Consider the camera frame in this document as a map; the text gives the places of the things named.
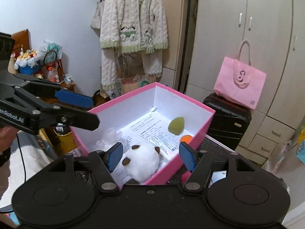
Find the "person left hand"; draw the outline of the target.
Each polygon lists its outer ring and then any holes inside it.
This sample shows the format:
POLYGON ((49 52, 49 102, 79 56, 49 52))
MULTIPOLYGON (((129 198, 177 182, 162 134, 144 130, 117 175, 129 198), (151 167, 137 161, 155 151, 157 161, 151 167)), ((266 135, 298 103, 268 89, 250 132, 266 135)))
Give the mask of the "person left hand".
POLYGON ((4 152, 8 149, 12 142, 17 137, 18 129, 15 129, 12 126, 6 126, 1 128, 0 130, 0 152, 4 152))

